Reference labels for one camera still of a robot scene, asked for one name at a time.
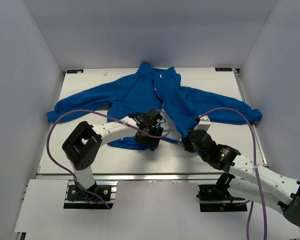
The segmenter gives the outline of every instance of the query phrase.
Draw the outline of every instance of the jacket sleeve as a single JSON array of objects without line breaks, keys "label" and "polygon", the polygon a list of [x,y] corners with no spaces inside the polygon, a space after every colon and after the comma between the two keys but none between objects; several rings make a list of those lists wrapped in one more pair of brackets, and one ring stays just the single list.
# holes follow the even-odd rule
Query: jacket sleeve
[{"label": "jacket sleeve", "polygon": [[[249,122],[258,122],[262,114],[258,109],[252,109],[243,101],[232,97],[202,91],[196,88],[181,86],[181,94],[191,103],[195,114],[201,115],[215,108],[232,108],[242,113]],[[245,120],[237,113],[229,110],[219,110],[208,114],[213,122],[226,124],[245,124]]]},{"label": "jacket sleeve", "polygon": [[[86,109],[95,111],[101,105],[123,100],[133,85],[142,76],[142,73],[124,76],[116,81],[105,83],[64,98],[57,102],[53,111],[47,113],[48,122],[53,123],[63,114],[73,110]],[[70,121],[85,114],[84,112],[73,113],[64,117],[61,122]]]}]

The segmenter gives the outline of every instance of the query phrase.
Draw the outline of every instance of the blue fabric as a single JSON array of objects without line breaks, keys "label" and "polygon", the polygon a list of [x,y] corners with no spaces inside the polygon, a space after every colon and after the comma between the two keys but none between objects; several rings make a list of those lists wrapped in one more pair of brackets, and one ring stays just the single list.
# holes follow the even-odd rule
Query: blue fabric
[{"label": "blue fabric", "polygon": [[[142,62],[135,74],[60,100],[55,105],[54,111],[47,113],[48,122],[53,123],[61,115],[72,110],[95,111],[105,104],[111,104],[107,115],[117,119],[122,119],[132,113],[147,113],[151,109],[161,109],[163,106],[177,131],[182,138],[185,138],[188,130],[195,124],[195,117],[214,108],[227,107],[238,110],[249,122],[257,122],[262,118],[258,109],[251,109],[243,101],[196,88],[180,86],[180,83],[181,76],[176,73],[174,67],[164,70],[153,68],[148,63]],[[85,114],[78,112],[68,115],[62,119],[62,122],[76,119]],[[208,116],[212,122],[237,125],[245,123],[241,116],[228,110],[215,111]],[[116,140],[109,145],[132,150],[151,149],[147,145],[136,142],[134,137]]]}]

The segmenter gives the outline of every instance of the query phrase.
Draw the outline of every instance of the white panel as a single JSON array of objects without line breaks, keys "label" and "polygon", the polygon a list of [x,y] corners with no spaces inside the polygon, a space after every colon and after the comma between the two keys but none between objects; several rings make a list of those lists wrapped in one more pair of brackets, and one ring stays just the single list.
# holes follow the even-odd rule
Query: white panel
[{"label": "white panel", "polygon": [[[200,212],[196,183],[125,181],[111,210],[63,209],[67,181],[31,180],[15,228],[27,240],[237,240],[248,212]],[[268,240],[299,238],[298,227],[267,208]],[[255,204],[250,239],[263,239]]]},{"label": "white panel", "polygon": [[25,0],[67,68],[239,68],[276,0]]},{"label": "white panel", "polygon": [[300,180],[300,0],[279,0],[243,64],[272,170]]},{"label": "white panel", "polygon": [[[66,74],[60,99],[72,94],[112,82],[120,77],[133,74],[135,68],[85,69],[83,73]],[[181,74],[182,86],[202,89],[241,100],[237,82],[232,71],[216,72],[214,68],[176,68]],[[50,149],[54,158],[62,165],[71,168],[62,144],[75,129],[78,123],[87,121],[91,125],[104,124],[107,119],[102,116],[88,114],[75,120],[59,124],[54,129],[50,141]],[[209,134],[218,144],[229,145],[248,158],[253,158],[252,135],[247,125],[232,125],[212,122]],[[180,137],[176,130],[169,134],[170,138]],[[48,157],[46,149],[41,160],[41,174],[67,173],[55,165]],[[184,151],[182,145],[175,145],[161,140],[155,151],[136,151],[104,145],[98,151],[92,164],[95,174],[163,174],[163,173],[220,173],[213,169],[195,153]]]},{"label": "white panel", "polygon": [[0,240],[36,175],[62,74],[22,0],[0,0]]}]

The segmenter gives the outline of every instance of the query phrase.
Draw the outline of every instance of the wall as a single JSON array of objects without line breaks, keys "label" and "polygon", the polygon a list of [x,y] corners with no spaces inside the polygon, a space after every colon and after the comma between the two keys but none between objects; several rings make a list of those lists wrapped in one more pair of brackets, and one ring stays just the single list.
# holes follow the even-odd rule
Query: wall
[{"label": "wall", "polygon": [[25,0],[64,71],[241,67],[276,0]]},{"label": "wall", "polygon": [[0,0],[0,240],[39,164],[62,72],[22,0]]},{"label": "wall", "polygon": [[300,0],[278,0],[241,69],[272,170],[300,180]]}]

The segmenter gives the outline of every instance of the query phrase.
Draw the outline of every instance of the gray wall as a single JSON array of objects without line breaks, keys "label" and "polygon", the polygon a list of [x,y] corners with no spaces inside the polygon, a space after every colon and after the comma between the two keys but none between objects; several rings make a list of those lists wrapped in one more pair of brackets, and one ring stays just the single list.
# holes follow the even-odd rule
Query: gray wall
[{"label": "gray wall", "polygon": [[272,170],[300,180],[300,0],[278,0],[241,69]]},{"label": "gray wall", "polygon": [[241,67],[276,0],[25,0],[62,70]]},{"label": "gray wall", "polygon": [[22,0],[0,0],[0,240],[39,164],[62,73]]}]

